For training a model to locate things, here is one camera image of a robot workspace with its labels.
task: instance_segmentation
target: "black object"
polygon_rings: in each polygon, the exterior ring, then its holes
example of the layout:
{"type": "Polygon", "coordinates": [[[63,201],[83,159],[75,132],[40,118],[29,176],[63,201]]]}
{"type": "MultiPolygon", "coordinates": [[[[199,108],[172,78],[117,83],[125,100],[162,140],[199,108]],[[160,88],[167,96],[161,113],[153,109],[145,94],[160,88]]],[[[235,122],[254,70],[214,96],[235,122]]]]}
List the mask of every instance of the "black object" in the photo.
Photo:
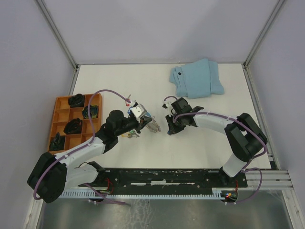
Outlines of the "black object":
{"type": "Polygon", "coordinates": [[[235,203],[238,199],[238,192],[237,191],[222,191],[222,193],[220,194],[221,197],[223,197],[224,199],[222,199],[221,201],[223,203],[235,203]]]}
{"type": "Polygon", "coordinates": [[[133,113],[130,113],[126,118],[122,111],[113,110],[106,119],[106,123],[101,126],[95,136],[100,138],[106,145],[104,151],[106,153],[119,142],[118,136],[133,129],[137,133],[141,133],[141,130],[151,121],[152,118],[143,116],[139,122],[133,113]]]}
{"type": "MultiPolygon", "coordinates": [[[[90,105],[90,117],[91,118],[97,118],[99,113],[99,106],[97,105],[90,105]]],[[[85,106],[83,110],[81,111],[82,116],[84,119],[88,119],[88,106],[85,106]]]]}
{"type": "MultiPolygon", "coordinates": [[[[203,109],[203,107],[200,106],[196,106],[194,109],[192,109],[191,106],[187,103],[187,101],[183,98],[180,98],[177,101],[173,102],[172,107],[175,111],[174,117],[180,114],[198,112],[203,109]]],[[[178,118],[176,123],[173,122],[174,117],[170,117],[169,115],[165,117],[169,129],[167,132],[168,135],[174,135],[179,133],[180,131],[184,130],[187,125],[197,127],[193,118],[194,115],[182,116],[178,118]]]]}
{"type": "MultiPolygon", "coordinates": [[[[247,126],[267,144],[266,136],[249,114],[242,113],[237,117],[237,120],[247,126]]],[[[235,122],[228,124],[224,131],[234,155],[241,161],[248,162],[263,148],[262,144],[248,131],[243,135],[243,132],[246,130],[235,122]]]]}
{"type": "Polygon", "coordinates": [[[61,136],[59,132],[57,132],[55,138],[50,142],[49,150],[50,151],[58,151],[63,150],[65,145],[65,136],[61,136]]]}
{"type": "MultiPolygon", "coordinates": [[[[180,98],[174,103],[172,103],[172,107],[176,112],[175,115],[198,112],[199,110],[203,109],[202,107],[198,106],[192,109],[191,106],[187,103],[187,101],[183,98],[180,98]]],[[[174,123],[173,118],[167,115],[165,118],[169,127],[168,134],[176,134],[184,130],[187,125],[197,127],[193,117],[194,115],[182,116],[177,119],[176,123],[174,123]]],[[[267,144],[268,140],[266,136],[263,134],[262,130],[259,128],[259,126],[249,114],[242,113],[240,116],[237,117],[237,120],[247,126],[265,144],[267,144]]],[[[224,128],[224,131],[227,135],[233,154],[241,161],[249,162],[251,158],[253,158],[253,156],[263,148],[262,144],[251,133],[246,131],[236,122],[228,124],[224,128]]],[[[228,175],[223,172],[222,168],[219,171],[219,179],[224,185],[230,183],[234,179],[234,177],[228,177],[228,175]]]]}
{"type": "MultiPolygon", "coordinates": [[[[55,156],[49,152],[42,154],[36,163],[30,177],[28,185],[35,189],[35,186],[43,172],[55,161],[55,156]]],[[[67,167],[65,163],[56,163],[48,174],[41,181],[37,194],[43,198],[46,203],[56,200],[63,192],[66,183],[67,167]]]]}
{"type": "Polygon", "coordinates": [[[82,120],[79,118],[75,118],[66,124],[63,131],[67,135],[80,134],[81,127],[82,127],[82,120]]]}
{"type": "MultiPolygon", "coordinates": [[[[106,168],[106,175],[114,185],[114,195],[199,195],[212,194],[212,188],[248,187],[244,173],[238,174],[226,186],[219,180],[216,169],[143,169],[106,168]],[[154,185],[165,182],[167,185],[154,185]]],[[[104,187],[104,180],[94,181],[93,187],[104,187]]]]}
{"type": "MultiPolygon", "coordinates": [[[[128,118],[124,117],[123,112],[119,110],[111,111],[106,123],[101,126],[95,134],[105,144],[105,152],[112,149],[118,143],[118,136],[135,129],[138,133],[142,130],[152,118],[143,116],[140,121],[133,115],[129,114],[128,118]]],[[[65,126],[66,134],[76,134],[81,132],[82,121],[77,118],[73,119],[65,126]]],[[[43,174],[43,172],[55,161],[55,156],[47,152],[40,156],[35,168],[33,169],[28,185],[35,189],[35,186],[43,174]]],[[[105,169],[96,162],[89,162],[98,172],[98,176],[93,184],[99,184],[105,181],[105,169]]],[[[67,176],[67,167],[65,163],[57,162],[43,178],[38,188],[38,195],[43,198],[46,203],[56,200],[63,192],[67,176]]]]}
{"type": "Polygon", "coordinates": [[[71,108],[83,107],[85,104],[85,96],[83,94],[76,94],[68,99],[68,104],[71,108]]]}

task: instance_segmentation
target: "red wire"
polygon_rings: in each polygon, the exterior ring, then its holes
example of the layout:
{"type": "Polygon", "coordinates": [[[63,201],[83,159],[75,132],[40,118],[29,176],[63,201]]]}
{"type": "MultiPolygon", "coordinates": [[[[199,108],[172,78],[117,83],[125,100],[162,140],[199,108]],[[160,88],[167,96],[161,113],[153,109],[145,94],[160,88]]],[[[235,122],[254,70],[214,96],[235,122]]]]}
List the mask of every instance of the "red wire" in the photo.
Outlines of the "red wire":
{"type": "Polygon", "coordinates": [[[112,194],[112,192],[114,191],[114,186],[113,186],[113,183],[111,183],[111,181],[108,179],[109,183],[112,185],[112,190],[110,192],[110,194],[112,194]]]}
{"type": "Polygon", "coordinates": [[[107,191],[108,191],[109,190],[109,183],[110,183],[110,181],[109,181],[108,178],[106,178],[105,180],[107,180],[107,182],[108,182],[108,185],[107,185],[107,191]]]}
{"type": "MultiPolygon", "coordinates": [[[[128,99],[128,102],[130,103],[130,100],[128,99]]],[[[127,104],[127,101],[125,100],[126,106],[130,106],[130,104],[127,104]]]]}
{"type": "Polygon", "coordinates": [[[236,180],[236,188],[235,188],[235,192],[238,190],[238,180],[236,180]]]}

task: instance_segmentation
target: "white cable tray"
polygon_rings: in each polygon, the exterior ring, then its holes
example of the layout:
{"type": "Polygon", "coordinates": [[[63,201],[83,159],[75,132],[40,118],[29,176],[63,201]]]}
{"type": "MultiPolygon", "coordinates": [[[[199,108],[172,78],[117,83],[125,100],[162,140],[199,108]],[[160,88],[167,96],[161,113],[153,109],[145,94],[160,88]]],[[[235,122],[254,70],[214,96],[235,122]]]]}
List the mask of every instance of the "white cable tray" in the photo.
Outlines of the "white cable tray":
{"type": "MultiPolygon", "coordinates": [[[[107,195],[109,199],[224,199],[221,190],[212,190],[211,195],[107,195]]],[[[100,199],[90,189],[67,189],[59,198],[90,198],[100,199]]]]}

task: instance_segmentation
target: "white table surface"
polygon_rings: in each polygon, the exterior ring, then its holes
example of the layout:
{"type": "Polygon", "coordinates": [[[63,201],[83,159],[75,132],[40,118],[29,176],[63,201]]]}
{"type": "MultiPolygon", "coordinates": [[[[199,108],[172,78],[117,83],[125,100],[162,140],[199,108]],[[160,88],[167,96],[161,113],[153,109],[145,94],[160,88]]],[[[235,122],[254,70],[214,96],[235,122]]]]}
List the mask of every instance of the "white table surface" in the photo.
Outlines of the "white table surface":
{"type": "MultiPolygon", "coordinates": [[[[227,137],[209,129],[186,127],[169,136],[162,108],[166,96],[176,95],[169,82],[170,69],[178,64],[82,65],[73,94],[91,94],[100,89],[112,89],[123,96],[131,94],[155,116],[160,133],[147,128],[140,137],[119,137],[119,143],[96,161],[102,167],[122,168],[220,168],[232,154],[227,137]]],[[[192,106],[202,106],[224,115],[249,113],[257,122],[241,64],[219,64],[219,78],[224,95],[188,100],[192,106]]],[[[112,110],[122,110],[127,116],[125,101],[115,94],[104,92],[102,123],[112,110]]],[[[248,168],[271,168],[267,154],[254,160],[248,168]]]]}

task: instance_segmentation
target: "metal floor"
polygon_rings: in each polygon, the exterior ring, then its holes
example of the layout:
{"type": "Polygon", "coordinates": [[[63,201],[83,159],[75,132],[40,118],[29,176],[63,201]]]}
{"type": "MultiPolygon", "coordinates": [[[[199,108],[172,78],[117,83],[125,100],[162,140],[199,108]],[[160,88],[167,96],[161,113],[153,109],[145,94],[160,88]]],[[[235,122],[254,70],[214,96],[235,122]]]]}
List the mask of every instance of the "metal floor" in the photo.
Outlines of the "metal floor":
{"type": "MultiPolygon", "coordinates": [[[[239,199],[251,191],[240,191],[239,199]]],[[[57,199],[43,206],[38,229],[292,229],[281,191],[225,206],[219,200],[122,200],[130,206],[57,199]]]]}

